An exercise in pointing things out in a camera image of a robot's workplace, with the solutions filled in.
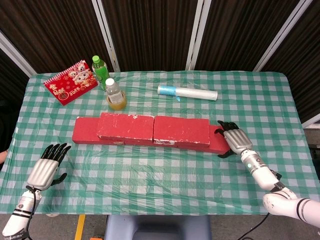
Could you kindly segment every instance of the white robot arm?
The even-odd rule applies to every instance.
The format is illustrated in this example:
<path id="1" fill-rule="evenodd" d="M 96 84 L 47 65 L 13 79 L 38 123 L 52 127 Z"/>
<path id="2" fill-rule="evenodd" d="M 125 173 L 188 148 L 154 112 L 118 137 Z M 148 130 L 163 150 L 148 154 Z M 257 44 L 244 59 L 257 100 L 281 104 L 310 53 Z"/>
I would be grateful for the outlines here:
<path id="1" fill-rule="evenodd" d="M 263 205 L 270 214 L 300 219 L 320 228 L 320 202 L 297 198 L 289 188 L 278 180 L 264 163 L 257 152 L 252 150 L 253 144 L 244 131 L 233 122 L 218 121 L 222 129 L 216 133 L 224 135 L 233 153 L 241 155 L 241 161 L 249 170 L 256 183 L 267 193 L 263 197 Z"/>
<path id="2" fill-rule="evenodd" d="M 54 179 L 58 166 L 71 148 L 71 146 L 65 147 L 66 145 L 64 143 L 62 145 L 48 146 L 34 165 L 27 180 L 28 185 L 26 188 L 28 191 L 21 196 L 19 203 L 2 231 L 5 240 L 31 239 L 29 224 L 41 201 L 41 191 L 61 183 L 67 176 L 67 173 L 64 173 L 58 179 Z"/>

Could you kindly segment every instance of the table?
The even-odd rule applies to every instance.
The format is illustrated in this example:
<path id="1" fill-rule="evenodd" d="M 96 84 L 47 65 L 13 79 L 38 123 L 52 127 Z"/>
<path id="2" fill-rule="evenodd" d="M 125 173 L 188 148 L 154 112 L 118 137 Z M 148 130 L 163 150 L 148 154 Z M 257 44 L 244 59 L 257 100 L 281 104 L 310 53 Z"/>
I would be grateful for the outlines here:
<path id="1" fill-rule="evenodd" d="M 108 108 L 94 88 L 62 106 L 42 84 L 54 73 L 30 78 L 3 171 L 0 213 L 11 213 L 26 180 L 51 143 L 72 146 L 58 169 L 63 183 L 42 193 L 37 213 L 263 214 L 265 191 L 233 155 L 163 147 L 77 145 L 76 117 Z M 298 196 L 319 201 L 320 188 L 287 78 L 277 72 L 152 71 L 111 76 L 126 92 L 126 114 L 208 118 L 236 122 L 254 149 Z M 218 91 L 217 101 L 158 95 L 159 84 Z"/>

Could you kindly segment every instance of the spiral binding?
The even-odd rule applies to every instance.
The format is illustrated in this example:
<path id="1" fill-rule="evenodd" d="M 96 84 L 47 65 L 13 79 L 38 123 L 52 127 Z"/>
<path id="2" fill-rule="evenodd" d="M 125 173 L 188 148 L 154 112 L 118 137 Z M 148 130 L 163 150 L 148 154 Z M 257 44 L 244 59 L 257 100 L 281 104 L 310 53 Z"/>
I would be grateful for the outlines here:
<path id="1" fill-rule="evenodd" d="M 66 75 L 69 71 L 73 70 L 75 67 L 78 67 L 79 64 L 84 64 L 84 63 L 86 63 L 85 60 L 81 60 L 81 61 L 75 63 L 74 65 L 72 65 L 72 66 L 69 67 L 68 69 L 66 69 L 66 70 L 64 70 L 64 71 L 62 71 L 62 72 L 59 72 L 57 75 L 51 77 L 50 79 L 48 79 L 47 81 L 45 81 L 43 84 L 44 84 L 44 85 L 51 84 L 53 81 L 56 81 L 57 78 Z"/>

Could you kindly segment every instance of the floor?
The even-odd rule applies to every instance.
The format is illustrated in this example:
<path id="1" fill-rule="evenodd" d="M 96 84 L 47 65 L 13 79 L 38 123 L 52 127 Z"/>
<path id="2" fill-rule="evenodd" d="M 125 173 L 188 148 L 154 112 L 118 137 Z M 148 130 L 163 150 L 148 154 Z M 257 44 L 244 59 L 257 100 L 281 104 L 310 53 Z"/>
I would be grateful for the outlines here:
<path id="1" fill-rule="evenodd" d="M 320 129 L 305 130 L 305 135 L 308 144 L 320 145 Z M 0 215 L 0 230 L 4 228 L 9 217 L 9 214 Z M 30 224 L 30 235 L 33 240 L 73 240 L 78 217 L 78 215 L 64 214 L 48 217 L 36 214 Z M 212 240 L 237 240 L 263 218 L 263 215 L 213 215 L 211 216 Z M 106 220 L 105 215 L 86 215 L 82 239 L 89 240 L 93 236 L 103 236 Z M 320 229 L 300 220 L 269 216 L 248 237 L 253 240 L 320 240 Z"/>

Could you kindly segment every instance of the bottle label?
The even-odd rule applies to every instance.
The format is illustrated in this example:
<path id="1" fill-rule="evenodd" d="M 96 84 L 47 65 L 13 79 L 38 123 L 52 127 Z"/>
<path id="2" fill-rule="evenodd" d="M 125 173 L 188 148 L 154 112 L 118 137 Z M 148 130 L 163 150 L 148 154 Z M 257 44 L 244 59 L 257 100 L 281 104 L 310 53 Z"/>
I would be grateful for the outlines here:
<path id="1" fill-rule="evenodd" d="M 108 75 L 108 71 L 105 67 L 99 67 L 99 68 L 95 68 L 94 72 L 97 76 L 100 77 L 100 79 L 102 81 L 105 81 L 107 79 Z"/>
<path id="2" fill-rule="evenodd" d="M 116 93 L 116 94 L 109 95 L 108 97 L 109 97 L 110 102 L 112 104 L 119 104 L 124 100 L 124 97 L 122 96 L 122 92 L 121 91 Z"/>

